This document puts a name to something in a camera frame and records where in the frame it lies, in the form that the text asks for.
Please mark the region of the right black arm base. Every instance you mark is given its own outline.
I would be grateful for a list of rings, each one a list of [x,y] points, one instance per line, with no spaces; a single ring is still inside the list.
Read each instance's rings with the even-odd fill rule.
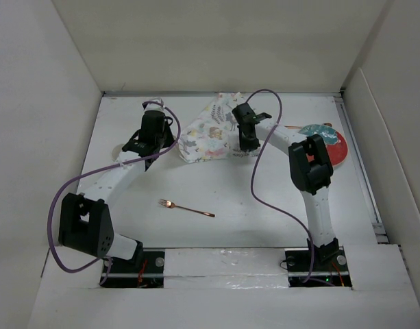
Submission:
[[[331,259],[320,263],[314,261],[312,273],[304,282],[310,270],[310,251],[305,248],[287,248],[279,266],[286,270],[290,288],[299,287],[348,287],[352,288],[347,258],[343,247]]]

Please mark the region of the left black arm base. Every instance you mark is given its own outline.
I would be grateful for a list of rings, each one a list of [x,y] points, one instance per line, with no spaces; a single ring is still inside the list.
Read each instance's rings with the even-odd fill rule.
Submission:
[[[164,287],[165,249],[144,249],[139,267],[120,258],[112,259],[111,268],[103,263],[100,286],[111,289],[161,289]]]

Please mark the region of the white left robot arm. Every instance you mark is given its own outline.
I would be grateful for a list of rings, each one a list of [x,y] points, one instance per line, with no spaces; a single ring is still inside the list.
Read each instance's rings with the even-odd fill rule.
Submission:
[[[128,186],[175,144],[173,116],[161,98],[143,104],[141,127],[122,146],[114,164],[79,194],[61,203],[58,240],[61,245],[95,258],[119,258],[127,271],[143,265],[143,244],[114,231],[110,210]]]

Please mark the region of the patterned animal print cloth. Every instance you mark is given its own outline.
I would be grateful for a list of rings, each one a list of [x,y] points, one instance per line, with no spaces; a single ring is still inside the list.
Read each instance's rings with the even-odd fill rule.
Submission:
[[[219,93],[180,135],[180,158],[188,163],[226,158],[256,157],[255,151],[241,151],[237,122],[232,110],[245,102],[241,93]]]

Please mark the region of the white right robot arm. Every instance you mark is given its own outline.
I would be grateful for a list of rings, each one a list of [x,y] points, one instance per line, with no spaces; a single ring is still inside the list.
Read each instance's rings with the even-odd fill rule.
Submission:
[[[338,253],[338,239],[332,228],[329,187],[334,173],[323,138],[306,136],[280,124],[265,125],[271,115],[256,114],[248,103],[236,106],[232,114],[237,121],[240,149],[257,150],[263,139],[288,156],[290,177],[301,192],[306,207],[308,230],[313,249],[307,253],[308,264],[322,270]]]

